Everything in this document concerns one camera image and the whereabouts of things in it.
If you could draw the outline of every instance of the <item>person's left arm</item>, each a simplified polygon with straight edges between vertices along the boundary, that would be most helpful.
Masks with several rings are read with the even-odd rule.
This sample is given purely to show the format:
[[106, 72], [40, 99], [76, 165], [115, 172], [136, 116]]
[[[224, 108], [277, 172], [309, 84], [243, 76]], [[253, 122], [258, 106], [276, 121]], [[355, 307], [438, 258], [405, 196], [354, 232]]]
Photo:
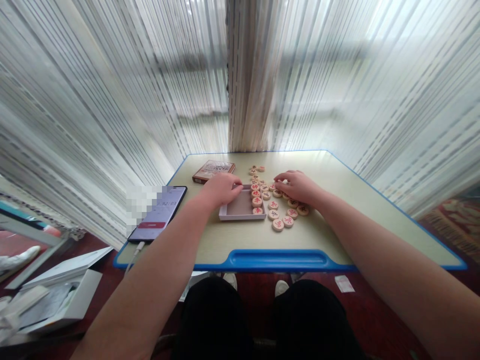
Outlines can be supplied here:
[[149, 359], [192, 274], [213, 210], [235, 199], [242, 181], [210, 179], [152, 242], [101, 309], [72, 359]]

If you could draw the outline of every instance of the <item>open box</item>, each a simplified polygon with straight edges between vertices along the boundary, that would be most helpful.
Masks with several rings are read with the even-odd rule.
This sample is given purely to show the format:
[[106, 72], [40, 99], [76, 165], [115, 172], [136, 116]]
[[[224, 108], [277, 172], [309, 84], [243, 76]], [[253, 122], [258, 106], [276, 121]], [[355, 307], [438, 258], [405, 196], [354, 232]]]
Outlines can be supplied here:
[[[102, 278], [101, 273], [90, 269], [90, 267], [108, 254], [112, 249], [112, 247], [106, 247], [65, 260], [24, 284], [18, 294], [12, 300], [12, 303], [19, 299], [22, 294], [26, 293], [37, 285], [42, 285], [52, 292], [52, 289], [57, 286], [67, 286], [70, 284], [72, 290], [69, 291], [68, 296], [62, 301], [61, 306], [59, 306], [58, 310], [52, 316], [23, 327], [18, 331], [18, 333], [48, 333], [83, 319], [87, 309], [89, 308], [95, 291], [97, 290], [97, 286], [100, 283], [100, 279]], [[46, 311], [47, 308], [48, 305], [45, 305], [41, 309], [34, 309], [34, 311], [42, 312]]]
[[228, 220], [264, 220], [267, 217], [265, 211], [265, 200], [262, 202], [260, 208], [263, 210], [263, 214], [253, 214], [252, 196], [250, 193], [250, 185], [243, 185], [243, 190], [240, 195], [236, 197], [231, 203], [223, 205], [220, 208], [218, 216], [221, 221]]

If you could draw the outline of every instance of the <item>phone screen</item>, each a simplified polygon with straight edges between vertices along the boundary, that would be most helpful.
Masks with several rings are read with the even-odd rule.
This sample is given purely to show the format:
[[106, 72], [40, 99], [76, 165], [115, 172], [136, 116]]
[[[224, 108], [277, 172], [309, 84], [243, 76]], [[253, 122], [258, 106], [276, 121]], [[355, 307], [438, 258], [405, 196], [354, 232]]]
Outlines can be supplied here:
[[151, 210], [131, 233], [128, 241], [155, 240], [167, 227], [183, 199], [186, 186], [166, 186], [161, 198], [153, 201]]

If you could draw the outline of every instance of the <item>charging cable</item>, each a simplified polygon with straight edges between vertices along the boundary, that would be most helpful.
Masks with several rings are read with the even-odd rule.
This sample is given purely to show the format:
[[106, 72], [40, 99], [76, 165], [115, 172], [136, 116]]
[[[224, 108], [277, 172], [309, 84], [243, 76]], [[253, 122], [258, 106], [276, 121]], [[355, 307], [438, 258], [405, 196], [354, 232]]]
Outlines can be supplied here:
[[136, 247], [135, 252], [133, 253], [133, 256], [130, 259], [130, 262], [128, 263], [128, 266], [126, 267], [125, 275], [123, 275], [123, 278], [125, 278], [127, 276], [127, 274], [129, 273], [130, 268], [134, 264], [135, 258], [137, 257], [139, 252], [142, 251], [142, 249], [144, 248], [144, 245], [145, 245], [145, 241], [140, 241], [140, 243]]

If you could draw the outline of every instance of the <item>blue plastic handle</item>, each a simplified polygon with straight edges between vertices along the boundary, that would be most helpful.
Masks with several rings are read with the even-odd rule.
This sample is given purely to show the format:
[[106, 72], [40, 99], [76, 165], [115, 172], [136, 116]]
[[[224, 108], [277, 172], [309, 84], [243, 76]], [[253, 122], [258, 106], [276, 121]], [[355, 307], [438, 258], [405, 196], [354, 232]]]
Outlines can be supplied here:
[[315, 272], [355, 271], [354, 265], [340, 265], [318, 249], [233, 250], [221, 264], [196, 264], [196, 271], [225, 272]]

